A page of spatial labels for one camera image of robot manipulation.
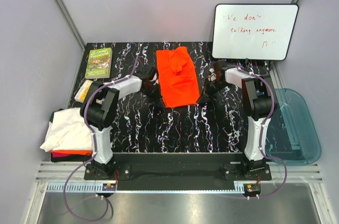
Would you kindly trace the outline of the green treehouse book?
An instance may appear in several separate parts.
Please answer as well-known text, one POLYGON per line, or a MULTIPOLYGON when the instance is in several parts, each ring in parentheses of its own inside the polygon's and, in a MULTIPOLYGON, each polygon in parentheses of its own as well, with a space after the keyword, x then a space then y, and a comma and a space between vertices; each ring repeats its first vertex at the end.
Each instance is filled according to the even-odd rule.
POLYGON ((85 78, 109 78, 112 64, 112 49, 102 48, 91 50, 88 55, 85 78))

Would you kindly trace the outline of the white dry erase board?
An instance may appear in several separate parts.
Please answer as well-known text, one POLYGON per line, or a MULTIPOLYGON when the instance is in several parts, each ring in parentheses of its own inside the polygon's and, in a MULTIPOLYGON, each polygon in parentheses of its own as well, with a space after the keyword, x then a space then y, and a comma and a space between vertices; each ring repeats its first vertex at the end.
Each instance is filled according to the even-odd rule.
POLYGON ((284 60, 298 12, 296 4, 218 4, 213 58, 284 60))

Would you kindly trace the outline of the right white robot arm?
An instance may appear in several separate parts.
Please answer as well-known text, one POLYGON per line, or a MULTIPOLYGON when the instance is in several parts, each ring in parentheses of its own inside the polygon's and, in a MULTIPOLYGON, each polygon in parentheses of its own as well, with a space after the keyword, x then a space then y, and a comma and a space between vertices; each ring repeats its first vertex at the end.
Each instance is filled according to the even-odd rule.
POLYGON ((240 65, 218 60, 208 71, 197 103, 212 101, 217 92, 230 85, 242 90, 243 110, 248 118, 248 133, 240 173, 243 178, 252 180, 265 169, 265 140, 271 116, 276 108, 276 95, 268 74, 257 75, 247 72, 240 65))

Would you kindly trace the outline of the white folded t shirt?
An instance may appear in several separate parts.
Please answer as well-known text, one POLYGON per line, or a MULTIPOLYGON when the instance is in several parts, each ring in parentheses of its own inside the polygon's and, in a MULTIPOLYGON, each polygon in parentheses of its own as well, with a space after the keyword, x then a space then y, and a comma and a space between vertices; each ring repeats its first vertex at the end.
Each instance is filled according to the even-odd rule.
POLYGON ((91 133, 84 123, 84 118, 80 115, 80 108, 65 109, 53 113, 40 149, 46 152, 92 150, 91 133))

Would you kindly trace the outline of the black marbled table mat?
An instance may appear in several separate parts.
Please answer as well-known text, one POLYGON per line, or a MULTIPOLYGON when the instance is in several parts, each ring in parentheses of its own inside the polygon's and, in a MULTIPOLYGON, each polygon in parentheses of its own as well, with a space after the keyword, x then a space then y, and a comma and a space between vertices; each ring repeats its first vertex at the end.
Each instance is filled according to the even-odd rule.
MULTIPOLYGON (((156 64, 156 52, 186 47, 195 64, 199 86, 211 68, 211 42, 92 42, 85 46, 73 93, 85 82, 91 50, 112 50, 111 79, 128 75, 136 58, 156 64)), ((148 104, 140 93, 119 103, 110 132, 115 153, 236 153, 247 139, 248 119, 243 110, 242 90, 228 86, 213 102, 172 109, 148 104)))

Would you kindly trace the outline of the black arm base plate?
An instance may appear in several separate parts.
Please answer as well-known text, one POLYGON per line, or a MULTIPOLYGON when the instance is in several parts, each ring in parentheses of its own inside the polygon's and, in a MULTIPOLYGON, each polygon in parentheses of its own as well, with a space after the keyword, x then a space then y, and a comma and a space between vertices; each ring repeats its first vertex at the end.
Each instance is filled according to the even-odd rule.
POLYGON ((140 176, 209 176, 228 181, 270 181, 272 175, 265 160, 253 163, 241 153, 115 153, 105 166, 86 165, 86 180, 118 178, 128 181, 140 176))

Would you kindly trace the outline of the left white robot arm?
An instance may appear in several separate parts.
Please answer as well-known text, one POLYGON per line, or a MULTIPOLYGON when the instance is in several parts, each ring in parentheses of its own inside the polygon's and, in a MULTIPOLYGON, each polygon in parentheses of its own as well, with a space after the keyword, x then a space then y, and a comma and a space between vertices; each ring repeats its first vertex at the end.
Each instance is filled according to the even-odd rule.
POLYGON ((104 180, 110 179, 114 174, 110 130, 118 101, 134 93, 145 95, 150 105, 162 109, 165 107, 156 67, 146 66, 136 73, 109 83, 93 81, 81 106, 80 115, 91 133, 91 165, 104 180))

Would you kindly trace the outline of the yellow small book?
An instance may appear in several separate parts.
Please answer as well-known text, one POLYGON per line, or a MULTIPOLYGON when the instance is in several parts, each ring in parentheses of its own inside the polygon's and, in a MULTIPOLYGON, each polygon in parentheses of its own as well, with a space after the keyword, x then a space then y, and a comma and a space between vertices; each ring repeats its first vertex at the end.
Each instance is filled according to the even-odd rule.
POLYGON ((86 80, 80 87, 80 89, 77 91, 75 97, 74 97, 74 100, 76 102, 80 102, 80 103, 83 103, 87 94, 88 94, 88 91, 89 91, 89 88, 92 84, 92 80, 86 80))

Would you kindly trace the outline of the teal plastic bin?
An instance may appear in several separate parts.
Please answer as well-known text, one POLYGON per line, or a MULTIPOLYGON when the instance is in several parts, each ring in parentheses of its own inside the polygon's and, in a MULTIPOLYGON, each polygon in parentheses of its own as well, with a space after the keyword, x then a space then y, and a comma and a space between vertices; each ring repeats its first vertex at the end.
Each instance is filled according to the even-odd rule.
POLYGON ((322 149, 305 99, 289 88, 276 88, 275 94, 278 105, 267 130, 266 154, 290 166, 315 163, 322 149))

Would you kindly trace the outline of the orange t shirt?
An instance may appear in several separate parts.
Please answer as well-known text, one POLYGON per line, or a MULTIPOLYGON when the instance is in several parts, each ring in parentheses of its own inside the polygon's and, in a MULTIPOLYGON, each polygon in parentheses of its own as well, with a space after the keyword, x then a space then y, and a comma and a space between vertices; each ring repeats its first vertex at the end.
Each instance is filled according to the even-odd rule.
POLYGON ((51 150, 53 154, 61 154, 61 155, 83 155, 88 156, 92 155, 92 150, 51 150))
POLYGON ((156 61, 165 107, 195 105, 200 96, 199 84, 187 47, 157 50, 156 61))

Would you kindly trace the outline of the orange folded t shirt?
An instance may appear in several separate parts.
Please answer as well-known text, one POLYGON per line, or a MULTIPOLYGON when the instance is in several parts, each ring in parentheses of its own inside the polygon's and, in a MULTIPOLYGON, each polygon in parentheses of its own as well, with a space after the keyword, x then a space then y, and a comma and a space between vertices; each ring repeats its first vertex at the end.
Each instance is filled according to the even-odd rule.
POLYGON ((92 155, 92 150, 51 150, 53 154, 61 154, 61 155, 83 155, 88 156, 92 155))

